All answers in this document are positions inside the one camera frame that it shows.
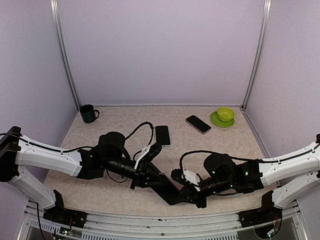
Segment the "purple-edged black-screen phone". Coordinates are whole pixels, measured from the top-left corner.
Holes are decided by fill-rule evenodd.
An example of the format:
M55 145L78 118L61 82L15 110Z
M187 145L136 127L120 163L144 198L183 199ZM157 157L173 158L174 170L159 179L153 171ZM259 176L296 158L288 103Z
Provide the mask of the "purple-edged black-screen phone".
M212 129L208 124L195 115L187 117L186 122L202 134L205 134Z

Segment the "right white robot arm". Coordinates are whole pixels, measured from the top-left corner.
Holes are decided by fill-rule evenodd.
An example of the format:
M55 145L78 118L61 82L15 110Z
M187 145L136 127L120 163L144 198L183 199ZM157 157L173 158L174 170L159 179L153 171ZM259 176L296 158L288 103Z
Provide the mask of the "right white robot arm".
M190 203L198 208L206 208L209 196L222 196L228 190L234 190L236 194L248 194L293 177L289 183L262 196L261 207L257 208L255 216L260 222L266 222L275 214L276 209L284 209L320 183L319 139L282 156L243 158L241 164L235 163L237 157L228 154L209 150L205 153L208 156L203 167L209 174L207 179L201 179L196 173L183 167L171 172L172 179L184 184L178 196L170 201L171 205Z

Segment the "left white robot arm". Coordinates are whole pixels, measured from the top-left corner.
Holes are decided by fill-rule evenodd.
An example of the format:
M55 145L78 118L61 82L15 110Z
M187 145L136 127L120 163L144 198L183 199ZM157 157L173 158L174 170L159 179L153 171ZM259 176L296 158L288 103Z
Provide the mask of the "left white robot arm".
M162 149L157 143L148 143L140 152L140 158L134 161L125 148L128 137L116 131L101 135L96 146L74 149L41 144L22 135L17 126L0 136L0 181L16 187L61 223L70 218L62 195L43 185L26 166L53 170L82 180L102 178L106 172L112 172L131 179L131 189L151 188L168 204L179 193L152 163Z

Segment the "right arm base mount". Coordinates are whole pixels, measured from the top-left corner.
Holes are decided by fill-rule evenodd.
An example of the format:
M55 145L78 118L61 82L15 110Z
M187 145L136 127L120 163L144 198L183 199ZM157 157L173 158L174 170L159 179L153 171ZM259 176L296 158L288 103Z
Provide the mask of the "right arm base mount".
M238 213L242 228L260 225L282 218L283 210L275 207L273 193L274 191L270 190L262 196L260 207Z

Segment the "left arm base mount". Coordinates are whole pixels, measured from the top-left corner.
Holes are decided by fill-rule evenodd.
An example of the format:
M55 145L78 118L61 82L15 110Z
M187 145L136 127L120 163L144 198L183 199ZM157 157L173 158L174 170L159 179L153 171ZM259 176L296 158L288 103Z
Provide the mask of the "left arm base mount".
M69 227L83 228L88 214L84 211L65 208L62 195L55 189L53 193L54 206L44 210L43 218Z

